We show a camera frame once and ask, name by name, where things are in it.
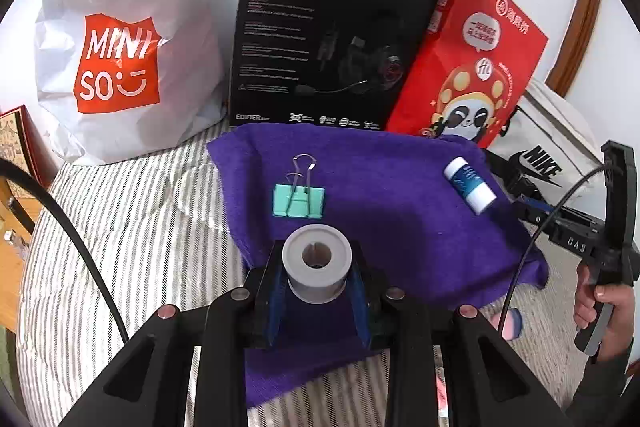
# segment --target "black strap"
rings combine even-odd
[[[509,119],[504,123],[504,125],[500,129],[500,133],[499,133],[500,136],[505,136],[509,132],[509,127],[511,126],[511,120],[513,119],[514,116],[516,116],[516,113],[518,111],[522,111],[519,105],[516,106],[516,108],[511,113],[511,116],[509,117]]]
[[[526,196],[533,200],[545,201],[538,188],[527,178],[519,166],[485,149],[484,155],[491,172],[504,183],[504,188],[514,198]]]

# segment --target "blue label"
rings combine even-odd
[[[482,178],[478,176],[478,173],[469,164],[463,165],[451,177],[451,185],[464,199],[482,183],[484,183]]]

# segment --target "white glue stick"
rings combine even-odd
[[[495,201],[496,196],[489,185],[484,183],[474,168],[461,156],[445,167],[444,177],[449,180],[476,216],[482,214]]]

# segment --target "nike logo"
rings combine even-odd
[[[523,158],[526,159],[527,163],[533,167],[535,171],[522,164]],[[534,147],[529,152],[516,152],[509,158],[509,163],[527,176],[555,185],[556,187],[560,186],[551,181],[551,176],[555,176],[558,172],[562,172],[562,168],[554,161],[553,158],[551,158],[551,156],[548,155],[548,153],[545,152],[544,149],[542,149],[542,147],[540,147],[540,145]]]

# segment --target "speech bubble graphic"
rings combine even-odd
[[[462,36],[477,52],[491,51],[500,40],[500,23],[486,13],[476,12],[462,26]]]

